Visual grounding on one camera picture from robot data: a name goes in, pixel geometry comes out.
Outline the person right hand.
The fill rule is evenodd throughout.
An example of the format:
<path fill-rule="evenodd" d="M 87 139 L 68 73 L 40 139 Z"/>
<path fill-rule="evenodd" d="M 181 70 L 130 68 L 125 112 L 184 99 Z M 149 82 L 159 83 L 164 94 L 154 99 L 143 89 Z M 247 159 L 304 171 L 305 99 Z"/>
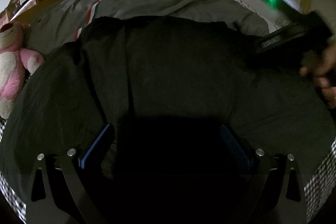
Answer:
<path fill-rule="evenodd" d="M 315 86 L 321 89 L 321 93 L 329 106 L 335 109 L 335 42 L 332 42 L 322 56 L 308 65 L 300 68 L 301 76 L 311 74 Z"/>

